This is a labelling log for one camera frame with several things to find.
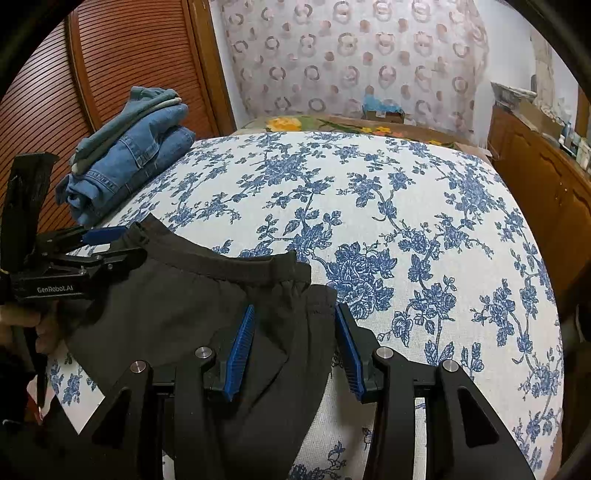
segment blue and white floral bedspread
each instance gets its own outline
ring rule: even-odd
[[[360,325],[408,359],[453,358],[498,412],[538,479],[561,420],[563,356],[548,274],[494,169],[443,147],[294,132],[198,141],[107,225],[154,214],[230,256],[297,251]],[[290,479],[361,479],[374,407],[335,360]],[[77,430],[102,394],[62,347],[51,384]],[[424,478],[417,400],[415,478]]]

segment metal screw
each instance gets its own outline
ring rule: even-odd
[[[443,368],[448,372],[454,373],[457,372],[457,369],[460,368],[460,366],[457,364],[455,360],[444,360]]]
[[[129,367],[129,369],[134,374],[140,374],[141,372],[146,370],[146,362],[144,362],[143,360],[136,360],[134,363],[131,364],[131,367]]]
[[[210,349],[208,346],[200,346],[197,350],[195,350],[195,356],[202,360],[209,358],[212,353],[212,349]]]
[[[380,358],[391,358],[394,356],[394,350],[387,346],[381,346],[375,351],[375,354]]]

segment curtain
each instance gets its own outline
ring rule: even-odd
[[[222,0],[252,117],[361,117],[373,95],[418,124],[469,136],[488,55],[473,0]]]

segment wooden wardrobe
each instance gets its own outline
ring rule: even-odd
[[[575,161],[516,116],[493,108],[493,166],[518,203],[566,317],[589,297],[591,179]]]
[[[0,209],[15,155],[60,157],[39,231],[73,225],[54,200],[78,142],[123,108],[133,85],[172,88],[197,138],[235,130],[209,4],[86,0],[41,43],[0,103]]]

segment denim clothing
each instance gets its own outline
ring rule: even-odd
[[[78,143],[76,152],[70,158],[72,172],[85,173],[134,123],[153,112],[159,105],[161,108],[170,106],[171,100],[173,103],[181,102],[177,92],[172,89],[131,87],[129,100],[122,112]]]
[[[177,124],[185,104],[155,111],[121,135],[85,174],[68,174],[56,186],[56,202],[67,202],[74,220],[97,224],[112,209],[185,155],[195,134]]]

